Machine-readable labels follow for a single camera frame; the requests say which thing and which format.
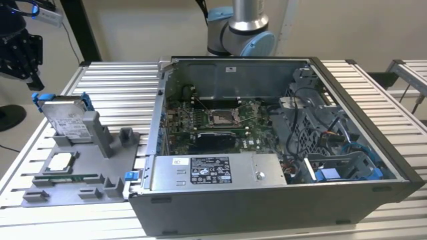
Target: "cable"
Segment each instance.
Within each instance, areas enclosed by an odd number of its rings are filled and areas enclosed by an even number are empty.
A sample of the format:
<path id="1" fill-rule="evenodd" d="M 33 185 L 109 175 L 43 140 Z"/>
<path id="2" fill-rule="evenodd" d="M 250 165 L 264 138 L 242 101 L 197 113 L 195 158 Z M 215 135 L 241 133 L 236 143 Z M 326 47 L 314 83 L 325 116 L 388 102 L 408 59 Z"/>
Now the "cable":
<path id="1" fill-rule="evenodd" d="M 304 90 L 304 89 L 310 89 L 310 90 L 318 91 L 318 90 L 314 89 L 313 87 L 301 87 L 300 89 L 296 90 L 296 92 L 294 92 L 294 94 L 293 94 L 294 103 L 296 103 L 296 108 L 294 108 L 294 122 L 293 122 L 293 126 L 292 126 L 292 133 L 290 133 L 290 135 L 289 135 L 289 137 L 288 137 L 285 146 L 286 146 L 286 151 L 288 151 L 288 153 L 292 154 L 292 155 L 294 156 L 294 158 L 297 158 L 297 159 L 302 159 L 302 158 L 300 157 L 298 152 L 297 152 L 297 153 L 292 152 L 292 150 L 290 150 L 290 143 L 292 143 L 292 139 L 293 139 L 293 136 L 294 136 L 294 133 L 296 133 L 296 128 L 297 128 L 297 124 L 298 124 L 298 120 L 300 120 L 300 106 L 298 106 L 298 103 L 297 103 L 296 98 L 300 98 L 300 97 L 297 96 L 297 93 L 300 92 L 300 90 Z"/>
<path id="2" fill-rule="evenodd" d="M 207 8 L 207 2 L 206 2 L 206 0 L 195 0 L 195 2 L 198 3 L 199 8 L 202 10 L 206 25 L 209 25 L 209 14 L 210 13 L 209 13 L 209 8 Z"/>
<path id="3" fill-rule="evenodd" d="M 309 86 L 304 86 L 304 87 L 301 87 L 300 89 L 296 90 L 296 92 L 294 92 L 294 97 L 297 97 L 297 93 L 300 92 L 300 90 L 304 90 L 304 89 L 316 90 L 316 91 L 320 93 L 320 91 L 318 91 L 316 88 L 309 87 Z"/>
<path id="4" fill-rule="evenodd" d="M 334 130 L 334 126 L 340 122 L 340 120 L 341 120 L 341 117 L 338 116 L 336 118 L 334 122 L 332 123 L 332 126 L 329 126 L 329 128 L 328 128 L 328 132 L 332 132 Z"/>
<path id="5" fill-rule="evenodd" d="M 406 89 L 405 89 L 405 92 L 404 92 L 402 97 L 401 97 L 401 99 L 400 99 L 400 103 L 402 103 L 402 100 L 404 100 L 404 98 L 405 98 L 405 96 L 406 96 L 406 94 L 408 94 L 408 91 L 409 91 L 410 87 L 412 87 L 412 84 L 409 84 L 408 87 L 406 87 Z"/>
<path id="6" fill-rule="evenodd" d="M 298 120 L 300 120 L 300 106 L 297 104 L 296 97 L 294 97 L 294 103 L 296 103 L 294 122 L 293 122 L 293 126 L 292 126 L 292 133 L 290 133 L 290 135 L 288 137 L 285 146 L 286 146 L 288 153 L 292 154 L 296 159 L 301 159 L 300 155 L 297 153 L 292 152 L 292 150 L 290 150 L 290 142 L 292 142 L 292 138 L 293 138 L 294 133 L 296 133 L 296 128 L 297 128 L 297 124 L 298 124 Z"/>
<path id="7" fill-rule="evenodd" d="M 341 154 L 345 153 L 345 150 L 346 150 L 350 146 L 358 146 L 360 148 L 362 148 L 362 149 L 365 150 L 366 154 L 369 155 L 369 157 L 372 158 L 372 160 L 373 160 L 373 161 L 376 160 L 376 155 L 374 155 L 373 151 L 372 151 L 366 146 L 364 146 L 361 143 L 358 143 L 358 142 L 356 142 L 356 141 L 348 143 L 348 144 L 342 147 L 342 149 L 341 149 Z"/>
<path id="8" fill-rule="evenodd" d="M 69 29 L 67 29 L 67 27 L 66 27 L 65 23 L 62 23 L 62 26 L 65 27 L 66 32 L 67 32 L 69 42 L 70 42 L 70 46 L 71 46 L 71 49 L 73 49 L 73 52 L 74 52 L 75 58 L 78 59 L 78 64 L 81 64 L 81 58 L 79 58 L 79 56 L 78 56 L 78 53 L 77 53 L 77 50 L 75 50 L 75 47 L 74 47 L 74 44 L 73 44 L 73 39 L 71 39 L 71 37 L 70 37 Z"/>
<path id="9" fill-rule="evenodd" d="M 7 149 L 7 150 L 11 150 L 11 151 L 18 152 L 18 153 L 21 153 L 21 152 L 22 152 L 22 151 L 18 151 L 17 149 L 10 148 L 10 147 L 3 146 L 3 145 L 0 145 L 0 148 L 5 148 L 5 149 Z"/>
<path id="10" fill-rule="evenodd" d="M 416 104 L 414 109 L 413 109 L 413 111 L 412 111 L 412 114 L 414 114 L 414 113 L 416 113 L 416 111 L 417 111 L 417 109 L 418 109 L 420 105 L 421 105 L 420 103 L 417 103 L 417 104 Z"/>

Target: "aluminum extrusion table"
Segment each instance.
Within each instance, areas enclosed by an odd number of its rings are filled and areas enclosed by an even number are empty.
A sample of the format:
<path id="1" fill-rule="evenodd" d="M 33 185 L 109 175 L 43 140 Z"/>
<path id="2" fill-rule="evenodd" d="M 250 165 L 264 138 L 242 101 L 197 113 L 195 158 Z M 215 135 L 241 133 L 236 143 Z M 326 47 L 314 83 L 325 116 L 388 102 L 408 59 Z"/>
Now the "aluminum extrusion table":
<path id="1" fill-rule="evenodd" d="M 390 142 L 427 180 L 427 129 L 357 64 L 324 61 Z M 94 62 L 81 67 L 63 95 L 87 92 L 113 132 L 142 133 L 135 168 L 145 166 L 147 134 L 158 86 L 158 64 Z M 55 130 L 42 121 L 0 181 L 0 236 L 15 239 L 147 239 L 129 202 L 22 208 L 22 197 L 55 146 Z M 356 225 L 233 233 L 175 239 L 376 240 L 427 238 L 427 187 L 404 202 L 380 207 Z"/>
<path id="2" fill-rule="evenodd" d="M 427 60 L 394 60 L 388 72 L 397 73 L 427 96 Z"/>

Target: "black metal frame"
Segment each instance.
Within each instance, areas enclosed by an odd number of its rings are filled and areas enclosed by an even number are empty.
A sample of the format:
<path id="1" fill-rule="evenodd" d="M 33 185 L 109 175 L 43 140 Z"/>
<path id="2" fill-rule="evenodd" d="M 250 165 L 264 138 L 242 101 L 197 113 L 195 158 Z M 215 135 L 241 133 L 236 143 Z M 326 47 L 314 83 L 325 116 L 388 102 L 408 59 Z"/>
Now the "black metal frame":
<path id="1" fill-rule="evenodd" d="M 102 54 L 82 0 L 61 0 L 86 62 L 102 62 Z"/>

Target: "warning label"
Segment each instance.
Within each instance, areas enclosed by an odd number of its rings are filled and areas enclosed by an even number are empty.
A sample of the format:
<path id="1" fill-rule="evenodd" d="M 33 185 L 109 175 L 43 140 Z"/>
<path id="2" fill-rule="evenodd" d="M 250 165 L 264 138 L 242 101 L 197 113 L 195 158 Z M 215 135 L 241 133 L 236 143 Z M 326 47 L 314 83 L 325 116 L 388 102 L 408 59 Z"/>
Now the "warning label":
<path id="1" fill-rule="evenodd" d="M 232 184 L 229 157 L 193 157 L 190 181 L 193 184 Z"/>

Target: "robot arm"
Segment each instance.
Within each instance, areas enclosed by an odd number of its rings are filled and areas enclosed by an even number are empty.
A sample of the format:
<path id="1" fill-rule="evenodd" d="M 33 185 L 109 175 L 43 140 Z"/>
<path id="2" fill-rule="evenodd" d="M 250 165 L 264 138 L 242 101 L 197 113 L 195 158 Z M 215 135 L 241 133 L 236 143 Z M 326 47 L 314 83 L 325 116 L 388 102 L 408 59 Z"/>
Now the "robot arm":
<path id="1" fill-rule="evenodd" d="M 207 16 L 207 51 L 217 56 L 269 56 L 276 35 L 269 28 L 264 0 L 234 0 Z"/>
<path id="2" fill-rule="evenodd" d="M 35 6 L 33 13 L 23 12 L 17 2 Z M 39 65 L 43 64 L 43 38 L 29 33 L 25 17 L 39 15 L 34 0 L 0 0 L 0 75 L 25 80 L 33 91 L 42 91 Z"/>

